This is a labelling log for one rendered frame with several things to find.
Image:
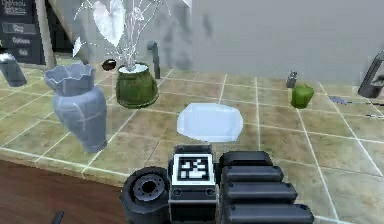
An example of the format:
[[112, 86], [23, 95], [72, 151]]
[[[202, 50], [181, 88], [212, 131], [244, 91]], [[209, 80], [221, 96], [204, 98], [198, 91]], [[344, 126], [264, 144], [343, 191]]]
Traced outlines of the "white plant in green pot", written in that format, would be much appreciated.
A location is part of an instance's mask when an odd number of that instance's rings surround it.
[[137, 45], [141, 34], [154, 19], [159, 7], [164, 5], [171, 13], [167, 0], [131, 0], [129, 9], [125, 0], [82, 0], [73, 19], [82, 11], [90, 10], [99, 34], [112, 45], [106, 48], [107, 55], [116, 63], [115, 98], [118, 104], [128, 109], [145, 108], [159, 97], [155, 78], [146, 63], [136, 60]]

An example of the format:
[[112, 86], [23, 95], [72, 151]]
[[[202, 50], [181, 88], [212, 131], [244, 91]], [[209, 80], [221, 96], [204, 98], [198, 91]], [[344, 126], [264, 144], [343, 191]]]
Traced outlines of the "grey bent pipe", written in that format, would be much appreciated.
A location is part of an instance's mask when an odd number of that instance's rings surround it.
[[158, 54], [158, 45], [155, 41], [149, 41], [147, 44], [147, 49], [152, 52], [155, 78], [159, 79], [160, 78], [160, 60], [159, 60], [159, 54]]

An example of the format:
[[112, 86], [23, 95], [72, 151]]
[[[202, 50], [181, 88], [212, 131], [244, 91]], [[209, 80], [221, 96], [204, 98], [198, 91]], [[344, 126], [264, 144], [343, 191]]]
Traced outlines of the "dark grey flat utensil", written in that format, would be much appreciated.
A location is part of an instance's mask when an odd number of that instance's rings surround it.
[[337, 96], [328, 96], [328, 98], [337, 104], [347, 105], [347, 104], [359, 104], [360, 102], [353, 102], [353, 101], [347, 101], [343, 98], [337, 97]]

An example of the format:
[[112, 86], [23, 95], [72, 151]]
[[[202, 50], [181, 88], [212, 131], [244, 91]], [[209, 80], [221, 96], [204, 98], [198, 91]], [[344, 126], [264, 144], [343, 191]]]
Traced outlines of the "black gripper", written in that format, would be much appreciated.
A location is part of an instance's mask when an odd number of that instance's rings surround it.
[[127, 224], [169, 224], [168, 199], [167, 170], [156, 166], [132, 173], [120, 196]]

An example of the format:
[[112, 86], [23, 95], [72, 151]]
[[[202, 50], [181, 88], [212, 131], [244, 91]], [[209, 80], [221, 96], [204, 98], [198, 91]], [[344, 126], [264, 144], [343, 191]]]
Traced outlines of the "small grey shaker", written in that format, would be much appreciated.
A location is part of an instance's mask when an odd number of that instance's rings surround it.
[[298, 73], [296, 71], [291, 71], [286, 80], [286, 87], [293, 88], [296, 84]]

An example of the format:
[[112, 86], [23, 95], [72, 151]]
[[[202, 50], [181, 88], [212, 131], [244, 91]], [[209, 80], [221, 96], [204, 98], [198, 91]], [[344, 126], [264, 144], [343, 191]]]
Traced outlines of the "pale blue plate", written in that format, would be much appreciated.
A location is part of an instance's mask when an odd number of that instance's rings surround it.
[[240, 111], [217, 103], [191, 103], [177, 118], [177, 132], [211, 143], [234, 142], [243, 129]]

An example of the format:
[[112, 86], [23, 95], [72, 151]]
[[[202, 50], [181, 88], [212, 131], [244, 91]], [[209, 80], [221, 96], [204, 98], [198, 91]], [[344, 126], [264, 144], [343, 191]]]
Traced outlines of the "black menu board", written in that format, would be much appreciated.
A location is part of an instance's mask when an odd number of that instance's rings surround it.
[[18, 62], [45, 64], [35, 0], [0, 0], [0, 41]]

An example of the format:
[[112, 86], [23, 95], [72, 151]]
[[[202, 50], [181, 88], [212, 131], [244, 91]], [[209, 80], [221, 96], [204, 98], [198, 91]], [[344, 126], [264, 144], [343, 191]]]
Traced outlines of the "green cup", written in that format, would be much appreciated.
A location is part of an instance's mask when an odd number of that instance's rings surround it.
[[304, 109], [308, 106], [314, 95], [314, 89], [310, 85], [296, 85], [292, 89], [291, 105], [296, 109]]

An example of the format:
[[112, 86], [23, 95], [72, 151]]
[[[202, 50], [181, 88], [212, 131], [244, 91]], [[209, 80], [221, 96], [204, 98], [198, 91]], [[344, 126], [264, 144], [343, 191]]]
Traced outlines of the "grey cylinder container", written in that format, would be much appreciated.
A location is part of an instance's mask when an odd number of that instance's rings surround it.
[[20, 87], [27, 83], [16, 58], [9, 53], [0, 54], [0, 71], [10, 87]]

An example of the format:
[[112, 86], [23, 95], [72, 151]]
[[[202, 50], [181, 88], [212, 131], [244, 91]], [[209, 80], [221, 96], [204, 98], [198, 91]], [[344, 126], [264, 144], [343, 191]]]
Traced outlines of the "dark grey appliance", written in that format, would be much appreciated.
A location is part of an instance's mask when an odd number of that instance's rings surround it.
[[358, 94], [365, 98], [377, 98], [384, 88], [384, 50], [373, 59], [358, 89]]

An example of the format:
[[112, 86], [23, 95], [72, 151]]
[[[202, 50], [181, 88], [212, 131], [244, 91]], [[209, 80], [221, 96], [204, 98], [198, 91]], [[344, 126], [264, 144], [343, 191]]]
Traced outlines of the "blue-grey fluted vase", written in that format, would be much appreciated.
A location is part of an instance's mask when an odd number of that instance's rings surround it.
[[54, 91], [52, 104], [58, 120], [89, 153], [107, 145], [106, 99], [95, 85], [95, 74], [95, 68], [82, 62], [56, 66], [44, 74], [45, 83]]

